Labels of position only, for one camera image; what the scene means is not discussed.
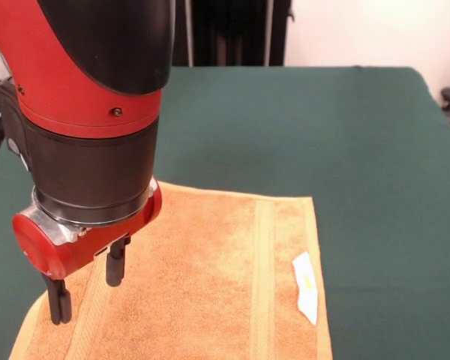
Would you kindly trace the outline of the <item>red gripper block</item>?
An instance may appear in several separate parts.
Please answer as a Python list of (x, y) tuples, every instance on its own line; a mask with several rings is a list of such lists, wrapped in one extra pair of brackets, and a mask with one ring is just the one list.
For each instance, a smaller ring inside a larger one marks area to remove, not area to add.
[(77, 225), (50, 217), (38, 205), (36, 194), (31, 194), (31, 204), (13, 216), (13, 231), (28, 261), (42, 273), (54, 325), (67, 324), (72, 317), (71, 294), (63, 279), (108, 250), (106, 283), (118, 287), (125, 276), (131, 236), (158, 216), (161, 205), (160, 186), (152, 179), (145, 190), (145, 205), (130, 217), (104, 225)]

